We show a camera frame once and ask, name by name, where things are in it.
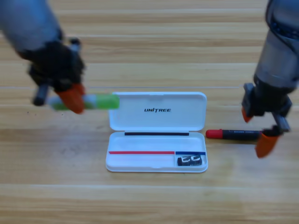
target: blue stripe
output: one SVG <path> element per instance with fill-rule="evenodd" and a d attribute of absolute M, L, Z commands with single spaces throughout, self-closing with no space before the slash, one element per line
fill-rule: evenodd
<path fill-rule="evenodd" d="M 206 155 L 205 152 L 176 152 L 176 155 Z"/>

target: red stripe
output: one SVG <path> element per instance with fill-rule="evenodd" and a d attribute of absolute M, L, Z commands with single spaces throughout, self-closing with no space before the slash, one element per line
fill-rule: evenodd
<path fill-rule="evenodd" d="M 110 154 L 172 154 L 173 151 L 109 151 Z"/>

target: green cap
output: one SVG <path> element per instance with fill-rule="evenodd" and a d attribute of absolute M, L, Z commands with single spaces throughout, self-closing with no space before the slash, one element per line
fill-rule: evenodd
<path fill-rule="evenodd" d="M 113 94 L 96 94 L 96 105 L 101 110 L 112 110 L 120 107 L 120 99 Z"/>

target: black strip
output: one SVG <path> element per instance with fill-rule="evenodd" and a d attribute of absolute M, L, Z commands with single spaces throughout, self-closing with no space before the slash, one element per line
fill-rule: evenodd
<path fill-rule="evenodd" d="M 125 135 L 180 135 L 180 136 L 188 136 L 189 133 L 167 133 L 167 132 L 125 132 Z"/>

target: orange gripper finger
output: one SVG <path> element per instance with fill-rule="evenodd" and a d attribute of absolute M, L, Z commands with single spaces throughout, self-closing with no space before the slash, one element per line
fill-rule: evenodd
<path fill-rule="evenodd" d="M 63 92 L 56 92 L 64 105 L 76 114 L 82 114 L 84 111 L 84 101 L 82 95 L 75 88 Z"/>
<path fill-rule="evenodd" d="M 269 155 L 275 147 L 279 136 L 269 137 L 264 134 L 260 135 L 256 145 L 256 155 L 263 158 Z"/>
<path fill-rule="evenodd" d="M 247 117 L 244 107 L 242 107 L 242 115 L 246 123 L 248 123 L 252 119 L 252 117 Z"/>
<path fill-rule="evenodd" d="M 73 88 L 75 88 L 81 94 L 81 96 L 85 95 L 85 88 L 81 83 L 73 84 Z"/>

